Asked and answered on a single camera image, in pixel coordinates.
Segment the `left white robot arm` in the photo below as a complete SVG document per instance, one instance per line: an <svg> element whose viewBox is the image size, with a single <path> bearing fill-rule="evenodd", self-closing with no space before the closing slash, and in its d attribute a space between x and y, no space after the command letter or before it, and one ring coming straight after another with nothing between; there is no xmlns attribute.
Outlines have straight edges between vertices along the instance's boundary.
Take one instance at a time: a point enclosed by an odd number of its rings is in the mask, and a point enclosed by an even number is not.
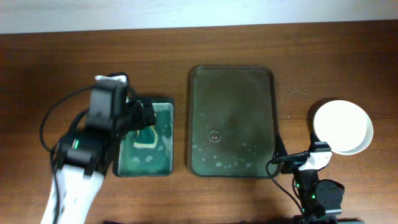
<svg viewBox="0 0 398 224"><path fill-rule="evenodd" d="M139 98L124 72L98 75L90 105L49 149L52 186L42 223L84 223L120 143L155 125L150 100Z"/></svg>

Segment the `white plate blue stain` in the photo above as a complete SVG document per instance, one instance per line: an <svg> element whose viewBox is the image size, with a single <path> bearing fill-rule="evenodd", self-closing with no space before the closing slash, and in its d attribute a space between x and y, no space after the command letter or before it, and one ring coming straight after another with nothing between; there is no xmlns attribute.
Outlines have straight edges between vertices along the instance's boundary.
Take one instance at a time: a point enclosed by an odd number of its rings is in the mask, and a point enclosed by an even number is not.
<svg viewBox="0 0 398 224"><path fill-rule="evenodd" d="M371 144L373 123L360 106L345 100L329 101L315 112L313 131L335 154L352 156Z"/></svg>

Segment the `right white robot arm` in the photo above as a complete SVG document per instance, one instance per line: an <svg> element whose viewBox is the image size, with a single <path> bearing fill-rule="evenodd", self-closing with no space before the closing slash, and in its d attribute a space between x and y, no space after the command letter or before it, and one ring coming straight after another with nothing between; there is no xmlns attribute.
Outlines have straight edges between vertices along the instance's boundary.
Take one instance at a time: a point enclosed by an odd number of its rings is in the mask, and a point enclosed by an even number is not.
<svg viewBox="0 0 398 224"><path fill-rule="evenodd" d="M321 180L318 176L331 156L329 144L313 133L308 150L296 154L287 154L282 138L276 137L271 164L280 166L281 174L293 175L294 194L289 196L300 210L300 214L293 217L294 223L338 223L336 216L342 213L345 187L334 180Z"/></svg>

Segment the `green yellow scrubbing sponge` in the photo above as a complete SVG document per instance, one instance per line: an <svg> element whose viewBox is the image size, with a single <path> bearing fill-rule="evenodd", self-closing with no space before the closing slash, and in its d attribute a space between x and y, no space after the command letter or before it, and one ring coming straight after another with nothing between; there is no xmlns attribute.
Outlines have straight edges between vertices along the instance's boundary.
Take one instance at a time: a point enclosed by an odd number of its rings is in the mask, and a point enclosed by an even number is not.
<svg viewBox="0 0 398 224"><path fill-rule="evenodd" d="M155 130L155 126L149 126L143 130L136 131L136 138L133 146L138 149L154 149L158 143L159 135Z"/></svg>

